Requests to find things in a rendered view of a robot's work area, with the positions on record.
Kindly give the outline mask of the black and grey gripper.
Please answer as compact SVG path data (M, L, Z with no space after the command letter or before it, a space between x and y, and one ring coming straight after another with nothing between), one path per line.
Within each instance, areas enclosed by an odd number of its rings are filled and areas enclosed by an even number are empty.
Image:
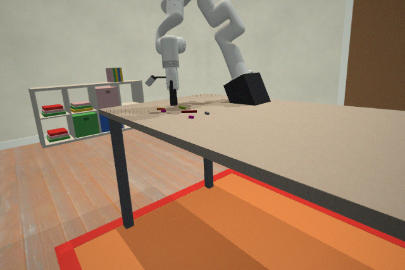
M164 67L166 72L166 86L170 91L170 105L177 106L177 90L179 89L178 70L176 67ZM168 89L169 88L169 89Z

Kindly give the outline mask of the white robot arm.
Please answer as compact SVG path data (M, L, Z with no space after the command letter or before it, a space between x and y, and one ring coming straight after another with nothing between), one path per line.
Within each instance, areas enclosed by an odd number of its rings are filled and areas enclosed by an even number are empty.
M166 18L159 24L156 31L156 51L161 54L164 67L179 66L178 54L186 49L186 42L181 37L166 35L167 31L181 24L184 20L184 7L191 0L162 0L161 9L166 13ZM167 8L166 8L167 4ZM245 26L240 19L233 4L229 0L221 0L215 4L213 0L197 0L197 5L209 25L213 28L221 25L224 21L230 21L215 32L215 40L218 43L228 70L235 78L246 73L253 73L246 68L239 47L232 43L234 39L245 32ZM234 78L234 79L233 79Z

